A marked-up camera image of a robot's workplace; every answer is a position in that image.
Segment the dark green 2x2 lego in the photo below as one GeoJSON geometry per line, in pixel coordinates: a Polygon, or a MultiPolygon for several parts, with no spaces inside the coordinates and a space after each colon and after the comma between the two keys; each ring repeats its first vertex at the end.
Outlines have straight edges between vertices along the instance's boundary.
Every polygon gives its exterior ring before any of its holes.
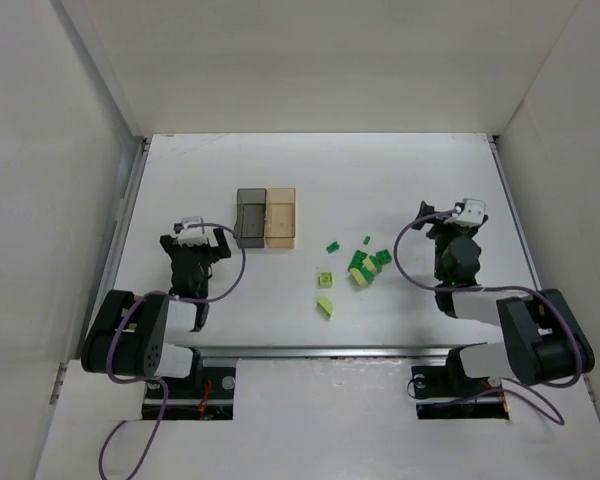
{"type": "Polygon", "coordinates": [[[389,264],[392,261],[392,256],[388,249],[378,251],[376,258],[382,265],[389,264]]]}

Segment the dark green 2x4 lego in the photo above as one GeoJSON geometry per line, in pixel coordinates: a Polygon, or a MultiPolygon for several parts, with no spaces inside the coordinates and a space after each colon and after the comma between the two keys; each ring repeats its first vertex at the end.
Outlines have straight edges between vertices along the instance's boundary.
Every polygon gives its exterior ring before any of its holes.
{"type": "Polygon", "coordinates": [[[356,250],[349,263],[348,270],[357,269],[360,270],[364,266],[364,260],[368,254],[362,250],[356,250]]]}

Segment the small dark green curved lego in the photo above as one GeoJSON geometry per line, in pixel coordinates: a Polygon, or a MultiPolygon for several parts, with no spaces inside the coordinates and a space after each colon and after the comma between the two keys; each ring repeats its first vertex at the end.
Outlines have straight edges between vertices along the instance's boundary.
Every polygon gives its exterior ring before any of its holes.
{"type": "Polygon", "coordinates": [[[333,253],[335,251],[337,251],[340,248],[340,245],[337,241],[334,241],[333,243],[331,243],[330,245],[327,246],[326,251],[328,253],[333,253]]]}

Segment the light green 2x2 lego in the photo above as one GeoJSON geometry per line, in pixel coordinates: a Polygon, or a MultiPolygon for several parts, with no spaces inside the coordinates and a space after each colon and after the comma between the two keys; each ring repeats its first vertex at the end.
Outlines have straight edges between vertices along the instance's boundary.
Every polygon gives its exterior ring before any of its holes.
{"type": "Polygon", "coordinates": [[[318,275],[318,284],[320,288],[331,288],[333,286],[333,274],[325,271],[318,275]]]}

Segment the light green sloped lego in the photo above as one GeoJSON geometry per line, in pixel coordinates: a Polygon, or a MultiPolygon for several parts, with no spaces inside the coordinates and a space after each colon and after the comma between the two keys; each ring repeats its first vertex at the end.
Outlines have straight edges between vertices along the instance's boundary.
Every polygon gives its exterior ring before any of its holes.
{"type": "Polygon", "coordinates": [[[319,297],[316,301],[317,308],[328,318],[333,315],[334,307],[327,297],[319,297]]]}

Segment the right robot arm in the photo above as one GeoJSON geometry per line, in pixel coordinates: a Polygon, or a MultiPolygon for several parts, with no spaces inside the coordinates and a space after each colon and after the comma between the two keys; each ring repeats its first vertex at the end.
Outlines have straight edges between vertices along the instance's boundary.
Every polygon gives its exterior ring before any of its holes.
{"type": "Polygon", "coordinates": [[[484,287],[477,281],[481,247],[475,236],[487,222],[484,202],[464,199],[450,211],[421,203],[413,229],[427,227],[434,242],[431,287],[438,309],[453,319],[496,326],[502,339],[454,348],[445,361],[447,378],[512,376],[529,386],[572,380],[590,372],[595,354],[563,294],[557,289],[484,287]]]}

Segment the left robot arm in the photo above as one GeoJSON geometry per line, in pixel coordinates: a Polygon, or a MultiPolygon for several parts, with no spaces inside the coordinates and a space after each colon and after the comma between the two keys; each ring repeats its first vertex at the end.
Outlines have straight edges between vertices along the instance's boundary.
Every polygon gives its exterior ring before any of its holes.
{"type": "Polygon", "coordinates": [[[196,352],[165,351],[169,308],[193,305],[195,314],[184,329],[198,332],[204,327],[210,305],[228,295],[211,298],[209,282],[213,265],[232,255],[226,238],[231,232],[225,226],[198,221],[176,224],[172,234],[161,236],[159,244],[170,260],[170,289],[140,296],[131,291],[108,291],[84,341],[82,368],[121,382],[189,376],[196,352]]]}

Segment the smoky grey plastic container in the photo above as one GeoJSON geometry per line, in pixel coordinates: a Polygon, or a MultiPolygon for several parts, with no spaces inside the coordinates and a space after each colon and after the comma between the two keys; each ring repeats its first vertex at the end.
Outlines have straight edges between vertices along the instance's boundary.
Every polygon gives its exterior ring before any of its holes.
{"type": "Polygon", "coordinates": [[[266,190],[240,188],[236,194],[236,222],[234,231],[245,249],[265,247],[266,190]]]}

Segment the amber plastic container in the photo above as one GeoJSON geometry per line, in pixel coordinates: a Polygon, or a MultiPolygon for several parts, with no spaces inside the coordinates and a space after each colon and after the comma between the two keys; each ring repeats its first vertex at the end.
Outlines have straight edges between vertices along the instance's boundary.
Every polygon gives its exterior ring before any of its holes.
{"type": "Polygon", "coordinates": [[[266,246],[293,249],[296,239],[296,190],[271,188],[266,192],[265,233],[266,246]]]}

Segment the aluminium rail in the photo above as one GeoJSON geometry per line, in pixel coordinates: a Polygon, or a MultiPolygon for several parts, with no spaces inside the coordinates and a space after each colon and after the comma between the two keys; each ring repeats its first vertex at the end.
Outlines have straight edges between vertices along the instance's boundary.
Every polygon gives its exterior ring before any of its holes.
{"type": "Polygon", "coordinates": [[[393,347],[197,347],[205,358],[232,359],[347,359],[445,358],[456,345],[393,347]]]}

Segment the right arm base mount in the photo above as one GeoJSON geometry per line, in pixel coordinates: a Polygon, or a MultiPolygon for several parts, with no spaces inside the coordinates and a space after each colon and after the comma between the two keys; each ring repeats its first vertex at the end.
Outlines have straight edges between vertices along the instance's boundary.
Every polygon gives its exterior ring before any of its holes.
{"type": "Polygon", "coordinates": [[[418,420],[508,420],[504,394],[486,378],[456,376],[443,365],[411,367],[408,394],[418,420]]]}

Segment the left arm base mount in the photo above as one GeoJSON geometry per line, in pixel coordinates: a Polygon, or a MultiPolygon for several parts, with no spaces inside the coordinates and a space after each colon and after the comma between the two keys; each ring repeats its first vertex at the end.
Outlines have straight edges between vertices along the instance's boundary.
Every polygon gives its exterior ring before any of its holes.
{"type": "Polygon", "coordinates": [[[236,362],[200,360],[190,376],[166,378],[166,421],[230,421],[234,416],[236,362]]]}

